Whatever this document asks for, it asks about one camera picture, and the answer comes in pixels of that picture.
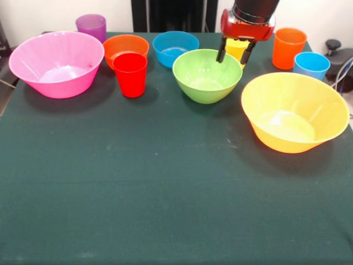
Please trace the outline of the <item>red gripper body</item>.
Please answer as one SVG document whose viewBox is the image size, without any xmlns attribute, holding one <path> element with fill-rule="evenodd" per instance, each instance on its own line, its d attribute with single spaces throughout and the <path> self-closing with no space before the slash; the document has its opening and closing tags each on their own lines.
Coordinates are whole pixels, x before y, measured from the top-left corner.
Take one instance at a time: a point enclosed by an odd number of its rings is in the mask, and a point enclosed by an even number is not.
<svg viewBox="0 0 353 265">
<path fill-rule="evenodd" d="M 221 16 L 221 33 L 226 39 L 267 41 L 274 32 L 275 23 L 276 19 L 273 15 L 264 25 L 249 24 L 238 19 L 231 9 L 225 9 Z"/>
</svg>

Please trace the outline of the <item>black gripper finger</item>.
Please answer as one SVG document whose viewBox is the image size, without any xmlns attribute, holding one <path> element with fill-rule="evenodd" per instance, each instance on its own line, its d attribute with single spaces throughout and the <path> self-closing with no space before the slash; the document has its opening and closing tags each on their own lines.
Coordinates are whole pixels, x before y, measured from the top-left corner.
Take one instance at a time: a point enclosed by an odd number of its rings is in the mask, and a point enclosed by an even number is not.
<svg viewBox="0 0 353 265">
<path fill-rule="evenodd" d="M 247 64 L 249 57 L 252 53 L 252 49 L 255 47 L 255 41 L 250 41 L 248 47 L 244 50 L 242 58 L 240 60 L 241 64 Z"/>
<path fill-rule="evenodd" d="M 220 47 L 218 49 L 218 54 L 217 54 L 217 57 L 216 57 L 216 61 L 218 63 L 222 63 L 223 60 L 224 60 L 224 56 L 226 54 L 226 42 L 227 42 L 227 39 L 226 38 L 222 38 L 221 43 L 220 43 Z"/>
</svg>

